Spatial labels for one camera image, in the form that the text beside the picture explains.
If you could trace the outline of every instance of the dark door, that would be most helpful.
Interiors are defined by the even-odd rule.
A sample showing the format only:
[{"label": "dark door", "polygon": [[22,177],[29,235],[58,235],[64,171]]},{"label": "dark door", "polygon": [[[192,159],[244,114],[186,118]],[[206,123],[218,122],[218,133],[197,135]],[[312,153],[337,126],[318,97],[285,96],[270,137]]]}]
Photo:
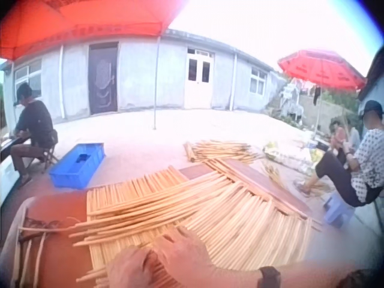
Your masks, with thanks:
[{"label": "dark door", "polygon": [[88,64],[91,114],[117,111],[116,63],[118,43],[90,45]]}]

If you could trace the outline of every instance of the black cap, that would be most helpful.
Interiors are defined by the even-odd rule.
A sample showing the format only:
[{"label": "black cap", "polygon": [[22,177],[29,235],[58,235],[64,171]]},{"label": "black cap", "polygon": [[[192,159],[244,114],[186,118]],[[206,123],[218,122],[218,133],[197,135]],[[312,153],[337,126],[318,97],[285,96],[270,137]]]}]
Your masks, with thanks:
[{"label": "black cap", "polygon": [[21,84],[18,87],[17,91],[16,91],[16,99],[17,99],[17,101],[13,104],[13,106],[18,105],[20,100],[28,98],[30,96],[32,96],[32,89],[31,89],[31,87],[26,82]]},{"label": "black cap", "polygon": [[377,101],[369,100],[365,104],[364,111],[360,115],[360,119],[362,119],[364,117],[364,114],[369,111],[376,111],[379,116],[383,115],[383,107],[381,106],[381,104]]}]

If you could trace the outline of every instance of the wristwatch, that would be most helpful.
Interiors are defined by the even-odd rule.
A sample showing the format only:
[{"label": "wristwatch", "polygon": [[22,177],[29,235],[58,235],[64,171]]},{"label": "wristwatch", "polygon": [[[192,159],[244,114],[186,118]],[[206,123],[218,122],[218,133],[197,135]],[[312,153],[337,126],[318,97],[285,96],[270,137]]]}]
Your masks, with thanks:
[{"label": "wristwatch", "polygon": [[280,272],[271,266],[261,267],[259,270],[263,278],[259,280],[257,288],[280,288]]}]

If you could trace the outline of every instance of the white door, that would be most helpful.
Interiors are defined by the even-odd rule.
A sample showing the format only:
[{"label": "white door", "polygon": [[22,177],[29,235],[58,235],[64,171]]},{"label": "white door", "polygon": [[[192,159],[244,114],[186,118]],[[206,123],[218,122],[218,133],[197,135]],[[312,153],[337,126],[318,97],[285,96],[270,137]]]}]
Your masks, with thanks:
[{"label": "white door", "polygon": [[213,54],[188,49],[184,107],[210,109],[212,101]]}]

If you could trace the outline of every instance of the door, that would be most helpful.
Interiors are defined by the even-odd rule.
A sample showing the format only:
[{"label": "door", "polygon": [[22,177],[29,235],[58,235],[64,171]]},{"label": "door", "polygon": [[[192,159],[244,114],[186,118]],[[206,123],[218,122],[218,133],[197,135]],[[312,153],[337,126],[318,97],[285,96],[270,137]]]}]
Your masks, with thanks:
[{"label": "door", "polygon": [[212,101],[213,54],[188,49],[187,55],[184,107],[209,109]]},{"label": "door", "polygon": [[117,55],[117,42],[95,44],[89,47],[88,87],[89,108],[92,115],[118,110]]}]

